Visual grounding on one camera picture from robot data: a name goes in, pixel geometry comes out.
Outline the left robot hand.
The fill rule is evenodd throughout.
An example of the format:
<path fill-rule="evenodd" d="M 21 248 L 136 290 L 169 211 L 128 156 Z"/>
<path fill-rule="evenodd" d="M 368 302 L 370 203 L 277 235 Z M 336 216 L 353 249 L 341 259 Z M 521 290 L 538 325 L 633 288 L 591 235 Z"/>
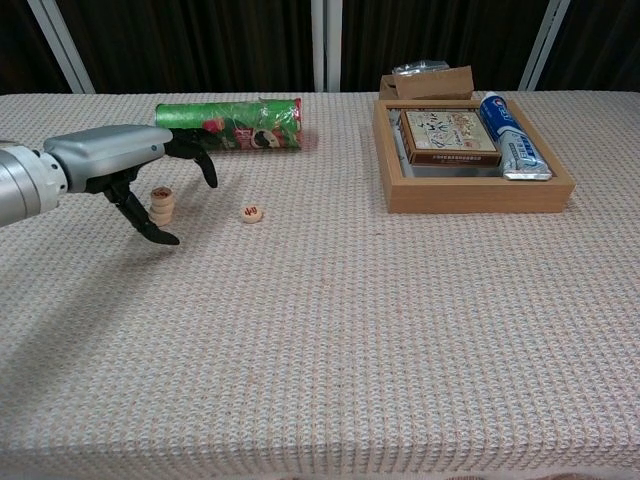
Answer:
<path fill-rule="evenodd" d="M 103 126 L 49 138 L 44 151 L 61 165 L 70 193 L 104 195 L 144 238 L 156 244 L 175 246 L 179 239 L 151 221 L 130 189 L 143 166 L 165 155 L 192 160 L 209 187 L 218 186 L 209 154 L 184 129 Z"/>

